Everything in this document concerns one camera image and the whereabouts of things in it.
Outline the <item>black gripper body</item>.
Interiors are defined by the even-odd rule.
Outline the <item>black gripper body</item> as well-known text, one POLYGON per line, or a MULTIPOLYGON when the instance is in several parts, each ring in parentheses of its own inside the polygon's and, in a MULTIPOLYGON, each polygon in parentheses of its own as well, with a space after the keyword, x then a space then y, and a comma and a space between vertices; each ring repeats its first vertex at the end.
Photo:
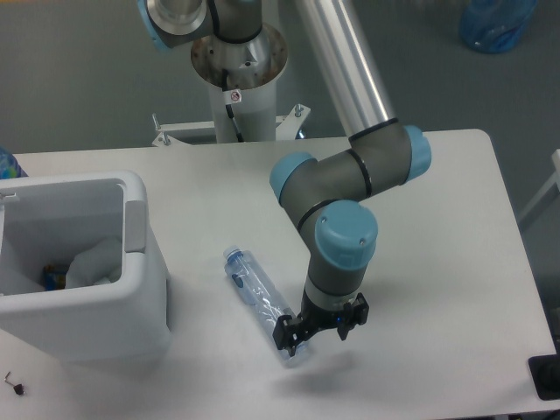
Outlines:
POLYGON ((346 340, 350 329, 347 321, 350 317, 350 303, 346 302, 339 311, 325 310, 314 304, 307 295, 303 295, 301 312, 300 336, 308 341, 319 332, 336 329, 341 340, 346 340))

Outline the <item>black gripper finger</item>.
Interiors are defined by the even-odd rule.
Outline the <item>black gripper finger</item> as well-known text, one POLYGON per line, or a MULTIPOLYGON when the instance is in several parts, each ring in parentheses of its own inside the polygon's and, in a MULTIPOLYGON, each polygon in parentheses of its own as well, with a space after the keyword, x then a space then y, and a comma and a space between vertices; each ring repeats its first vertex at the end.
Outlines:
POLYGON ((341 314, 337 317, 337 333, 341 340, 346 340, 350 331, 356 326, 363 326, 368 320, 369 305, 361 292, 353 302, 343 305, 341 314))
POLYGON ((276 348, 294 358, 308 350, 311 324, 301 317, 282 315, 276 321, 272 333, 276 348))

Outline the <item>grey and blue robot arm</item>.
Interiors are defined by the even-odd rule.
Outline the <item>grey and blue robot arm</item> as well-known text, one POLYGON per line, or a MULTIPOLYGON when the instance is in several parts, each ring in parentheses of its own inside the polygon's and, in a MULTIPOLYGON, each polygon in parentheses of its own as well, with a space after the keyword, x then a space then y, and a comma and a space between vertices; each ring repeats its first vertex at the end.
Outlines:
MULTIPOLYGON (((316 333, 345 339, 368 319, 360 293, 378 235, 362 201, 427 172, 431 147, 417 127, 400 124, 348 1, 299 1, 328 92, 349 147, 318 160, 306 152, 281 158, 269 175, 279 205, 310 253, 301 309, 294 313, 240 252, 227 255, 229 274, 255 306, 284 359, 316 333)), ((286 66, 281 34, 263 21, 259 1, 141 1, 152 43, 190 44, 192 65, 207 84, 220 143, 276 136, 275 81, 286 66)))

